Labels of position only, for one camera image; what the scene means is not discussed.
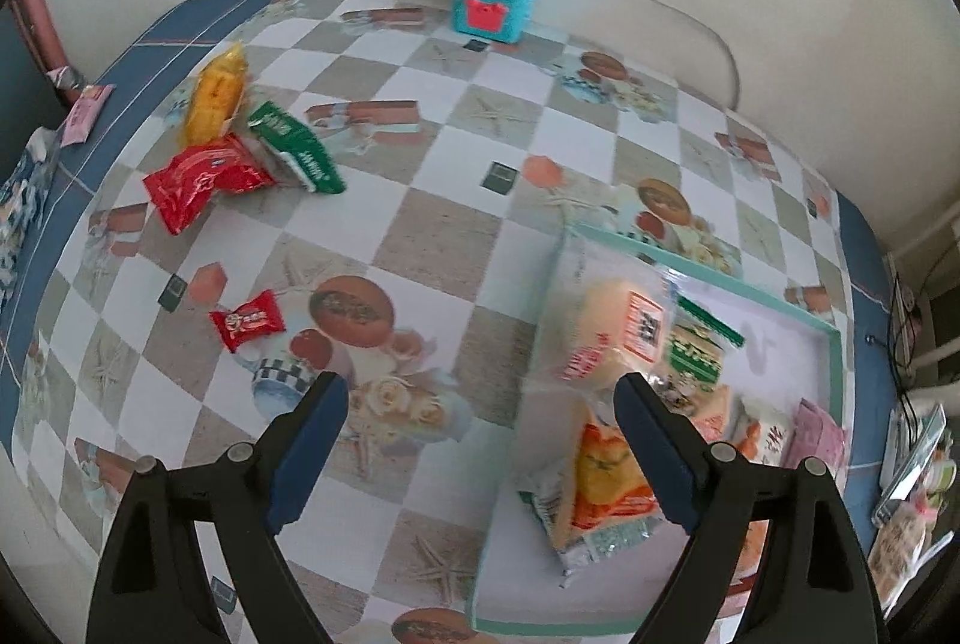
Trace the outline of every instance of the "red snack package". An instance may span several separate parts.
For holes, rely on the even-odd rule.
[[[231,352],[236,352],[240,344],[246,344],[251,339],[287,329],[277,299],[270,290],[262,291],[253,300],[229,313],[211,311],[210,318],[224,340],[224,346]]]
[[[184,149],[166,168],[143,179],[171,235],[179,235],[200,216],[215,190],[238,194],[274,184],[232,134]]]

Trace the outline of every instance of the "starfish print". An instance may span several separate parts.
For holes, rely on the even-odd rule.
[[[440,553],[421,535],[416,537],[416,546],[424,554],[424,558],[430,564],[429,568],[422,571],[416,571],[412,576],[418,582],[439,582],[440,597],[443,599],[443,605],[450,607],[457,597],[457,583],[461,579],[473,579],[476,576],[475,571],[450,565],[450,562],[443,559]]]

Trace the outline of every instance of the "plastic bag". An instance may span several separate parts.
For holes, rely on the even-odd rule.
[[[181,147],[200,146],[227,134],[243,98],[247,71],[242,43],[234,43],[200,71],[181,130]]]

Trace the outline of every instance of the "white tile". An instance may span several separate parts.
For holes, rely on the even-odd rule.
[[[779,185],[787,195],[800,200],[803,207],[806,208],[806,200],[803,198],[803,166],[793,154],[781,149],[776,143],[767,144],[770,149],[770,155],[774,158],[774,165],[781,175]]]
[[[526,152],[515,146],[468,133],[454,127],[440,130],[416,171],[411,186],[502,217],[510,208],[510,195],[482,186],[494,162],[520,171]]]
[[[733,195],[686,168],[680,168],[680,193],[690,204],[694,216],[703,217],[713,225],[713,234],[717,238],[731,246],[740,246]]]
[[[104,304],[104,321],[135,351],[142,352],[170,274],[145,257],[125,257]]]
[[[714,133],[726,133],[727,115],[686,92],[677,91],[677,123],[699,135],[708,143],[716,143]]]
[[[66,429],[66,451],[74,461],[80,462],[77,457],[77,448],[74,446],[77,438],[110,452],[116,446],[117,440],[117,431],[79,389],[74,395],[73,412],[70,414],[70,424]]]
[[[767,219],[776,219],[776,203],[774,203],[774,187],[769,179],[757,176],[755,179],[741,174],[736,166],[731,165],[733,173],[733,194],[755,210],[760,211]]]
[[[597,125],[554,109],[544,109],[530,154],[542,154],[560,165],[609,184],[613,181],[616,135]]]
[[[820,283],[820,274],[817,272],[817,260],[813,256],[813,249],[793,233],[782,227],[781,243],[784,244],[784,261],[786,275],[802,287],[812,287]]]
[[[341,100],[338,97],[328,97],[326,95],[318,95],[316,92],[304,92],[299,98],[296,98],[291,104],[289,109],[287,109],[291,114],[296,116],[301,122],[306,124],[306,110],[312,109],[313,106],[328,106],[328,104],[333,103],[345,103],[346,101]]]
[[[304,241],[369,263],[407,188],[346,166],[338,170],[347,191],[342,195],[306,195],[286,230]]]
[[[64,299],[61,313],[56,317],[50,348],[74,381],[80,378],[83,355],[96,325],[97,313],[71,287]]]
[[[834,265],[840,265],[836,236],[833,234],[833,227],[830,222],[820,218],[810,219],[809,216],[808,219],[810,222],[810,242],[813,243],[813,248],[817,249]]]
[[[335,53],[288,49],[263,69],[256,82],[302,91],[336,58]]]
[[[651,124],[642,121],[635,111],[619,111],[617,133],[621,138],[680,164],[680,127],[675,122]]]
[[[77,219],[77,225],[67,239],[64,250],[61,251],[59,260],[56,261],[56,269],[71,284],[77,277],[77,273],[80,272],[80,265],[83,264],[83,247],[86,245],[86,229],[88,229],[89,220],[90,214],[86,211],[83,215],[80,215],[80,219]]]
[[[59,491],[64,481],[64,443],[46,420],[37,422],[34,428],[30,462],[54,500],[59,501]]]
[[[398,29],[377,29],[374,32],[360,35],[347,48],[347,51],[344,51],[344,55],[372,59],[374,62],[402,65],[421,46],[424,40],[426,40],[424,35],[414,32],[400,32]]]
[[[377,598],[376,595],[371,595],[371,597],[367,599],[367,605],[363,609],[363,619],[392,623],[397,617],[400,617],[400,614],[405,614],[409,611],[410,607],[401,606],[392,601]]]
[[[30,455],[27,454],[16,433],[10,438],[10,460],[21,484],[27,486],[27,466],[30,465]]]
[[[352,10],[377,10],[378,8],[395,8],[396,0],[344,0],[327,18],[328,22],[342,22],[341,13],[350,13]]]
[[[62,508],[56,510],[56,532],[59,537],[64,539],[66,545],[78,556],[80,562],[91,571],[97,570],[100,562],[100,556],[94,551],[86,539],[80,535],[80,531],[70,521],[66,511]]]
[[[431,368],[451,371],[460,342],[467,332],[472,304],[379,267],[369,267],[367,278],[390,296],[394,304],[395,327],[414,329],[426,342],[437,344],[437,350],[419,367],[424,371]]]
[[[373,99],[416,100],[422,118],[443,125],[466,90],[464,80],[401,67],[380,87]]]
[[[146,157],[151,147],[160,139],[164,130],[166,130],[166,127],[162,117],[148,116],[140,127],[136,128],[136,133],[133,133],[131,139],[127,141],[123,151],[120,152],[120,157],[117,157],[117,161],[131,168],[136,168],[141,160]]]
[[[274,49],[289,49],[296,46],[301,38],[315,28],[319,21],[316,19],[287,19],[278,24],[271,24],[250,41],[251,46],[270,46]]]
[[[286,559],[349,588],[370,592],[400,506],[320,476],[296,522],[277,537]]]
[[[493,246],[477,305],[536,324],[557,238],[506,219]]]
[[[219,262],[227,274],[227,286],[220,302],[224,306],[238,306],[250,297],[253,282],[263,270],[278,236],[280,231],[276,227],[218,205],[206,220],[178,274],[189,283],[200,267]]]
[[[119,433],[141,454],[179,468],[198,414],[200,401],[141,357],[120,412]]]
[[[488,53],[473,83],[542,106],[550,97],[553,77],[529,62],[502,53]]]
[[[147,188],[143,185],[143,179],[146,176],[143,171],[133,170],[127,177],[127,182],[117,195],[113,203],[114,208],[123,208],[125,205],[137,205],[138,203],[150,203],[150,195]]]
[[[485,532],[507,471],[513,434],[510,428],[474,419],[462,441],[425,446],[404,508]]]
[[[241,430],[259,438],[267,420],[253,405],[253,374],[242,368],[226,349],[217,361],[203,404]]]
[[[786,289],[786,273],[781,273],[775,267],[767,265],[757,257],[746,251],[740,253],[740,264],[743,266],[743,280],[752,286],[760,287],[773,296],[784,299]]]

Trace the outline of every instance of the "wrapped candy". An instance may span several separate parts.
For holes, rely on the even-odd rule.
[[[246,344],[254,338],[287,329],[277,299],[270,290],[262,291],[253,300],[229,313],[211,311],[210,320],[220,333],[224,346],[231,352],[236,352],[240,344]]]

